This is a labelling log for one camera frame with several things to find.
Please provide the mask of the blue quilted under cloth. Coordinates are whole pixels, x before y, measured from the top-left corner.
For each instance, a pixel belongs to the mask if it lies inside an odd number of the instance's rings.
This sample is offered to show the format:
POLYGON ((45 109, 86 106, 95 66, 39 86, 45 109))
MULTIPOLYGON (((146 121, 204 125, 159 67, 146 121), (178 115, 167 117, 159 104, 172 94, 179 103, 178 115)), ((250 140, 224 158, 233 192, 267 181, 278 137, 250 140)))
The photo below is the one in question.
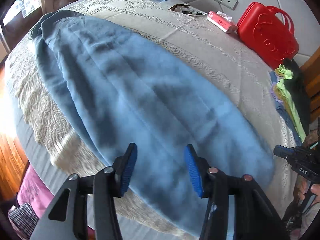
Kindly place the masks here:
MULTIPOLYGON (((18 106, 18 100, 13 91, 8 89, 14 111, 16 133, 25 151, 25 154, 36 171, 37 175, 52 194, 56 194, 67 179, 67 174, 55 167, 50 162, 50 155, 46 148, 35 141, 34 132, 29 124, 26 124, 23 112, 18 106)), ((195 237, 186 234, 174 236, 170 233, 156 231, 135 220, 117 215, 123 239, 194 239, 195 237)))

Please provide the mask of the red plastic bear case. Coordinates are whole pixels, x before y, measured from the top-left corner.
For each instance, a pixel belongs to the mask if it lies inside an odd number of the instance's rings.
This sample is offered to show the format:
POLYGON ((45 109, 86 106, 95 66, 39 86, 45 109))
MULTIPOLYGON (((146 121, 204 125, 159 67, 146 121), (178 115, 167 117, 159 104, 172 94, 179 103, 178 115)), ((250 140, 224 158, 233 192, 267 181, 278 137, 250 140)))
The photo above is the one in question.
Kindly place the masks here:
POLYGON ((291 17, 274 6, 252 2, 237 23, 238 37, 272 69, 299 51, 291 17))

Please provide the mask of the red white tissue pack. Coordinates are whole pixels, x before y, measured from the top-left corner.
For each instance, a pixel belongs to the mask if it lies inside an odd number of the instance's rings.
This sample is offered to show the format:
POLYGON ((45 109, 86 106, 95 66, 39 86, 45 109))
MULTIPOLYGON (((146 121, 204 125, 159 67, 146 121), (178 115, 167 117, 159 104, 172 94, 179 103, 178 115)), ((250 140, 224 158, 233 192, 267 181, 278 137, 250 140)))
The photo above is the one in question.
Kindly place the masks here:
POLYGON ((207 15, 207 20, 224 33, 233 33, 238 29, 238 26, 234 23, 232 17, 220 11, 210 11, 207 15))

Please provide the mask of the light blue drawstring pants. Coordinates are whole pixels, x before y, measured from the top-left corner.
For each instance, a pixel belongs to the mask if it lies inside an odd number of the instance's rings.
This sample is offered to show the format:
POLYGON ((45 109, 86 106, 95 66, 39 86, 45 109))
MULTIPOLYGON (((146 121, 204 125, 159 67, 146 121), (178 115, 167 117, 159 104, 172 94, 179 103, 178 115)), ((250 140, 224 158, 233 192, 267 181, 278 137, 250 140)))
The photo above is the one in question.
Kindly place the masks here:
POLYGON ((236 105, 161 46, 120 25, 60 10, 31 29, 44 85, 79 137, 105 165, 137 145, 130 189, 174 226, 198 236, 205 200, 184 149, 230 176, 268 187, 271 150, 236 105))

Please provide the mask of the pink floral cloth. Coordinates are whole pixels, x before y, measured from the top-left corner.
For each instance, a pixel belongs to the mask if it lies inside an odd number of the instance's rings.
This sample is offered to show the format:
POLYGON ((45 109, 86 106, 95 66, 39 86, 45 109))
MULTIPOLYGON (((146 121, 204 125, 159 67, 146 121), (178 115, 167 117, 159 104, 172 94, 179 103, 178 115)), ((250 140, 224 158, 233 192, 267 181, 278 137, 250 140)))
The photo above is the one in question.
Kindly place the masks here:
POLYGON ((54 195, 30 164, 17 194, 18 204, 29 203, 36 215, 41 218, 53 198, 54 195))

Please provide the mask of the white lace tablecloth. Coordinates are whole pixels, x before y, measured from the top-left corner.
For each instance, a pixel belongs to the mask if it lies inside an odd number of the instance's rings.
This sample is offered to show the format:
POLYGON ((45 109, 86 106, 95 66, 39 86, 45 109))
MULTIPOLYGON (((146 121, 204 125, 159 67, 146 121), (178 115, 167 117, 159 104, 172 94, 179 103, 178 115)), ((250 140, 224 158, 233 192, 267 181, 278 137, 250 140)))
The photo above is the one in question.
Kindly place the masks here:
MULTIPOLYGON (((67 9, 109 20, 162 46, 224 92, 269 148, 295 146, 291 130, 274 107, 267 64, 205 17, 170 11, 173 4, 172 0, 79 0, 67 5, 67 9)), ((18 100, 25 123, 32 127, 35 141, 46 148, 53 166, 67 175, 81 176, 102 168, 46 90, 30 34, 10 53, 5 79, 7 89, 18 100)))

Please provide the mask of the stack of folded clothes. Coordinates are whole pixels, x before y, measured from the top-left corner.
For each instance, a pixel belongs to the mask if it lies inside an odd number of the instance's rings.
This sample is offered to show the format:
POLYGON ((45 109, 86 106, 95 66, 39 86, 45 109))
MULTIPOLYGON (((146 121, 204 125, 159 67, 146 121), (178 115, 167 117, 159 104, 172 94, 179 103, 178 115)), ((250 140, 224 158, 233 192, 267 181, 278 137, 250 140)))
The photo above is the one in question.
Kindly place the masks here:
POLYGON ((306 93, 304 78, 298 64, 284 59, 270 72, 270 94, 278 114, 291 130, 296 145, 301 146, 309 135, 310 99, 306 93))

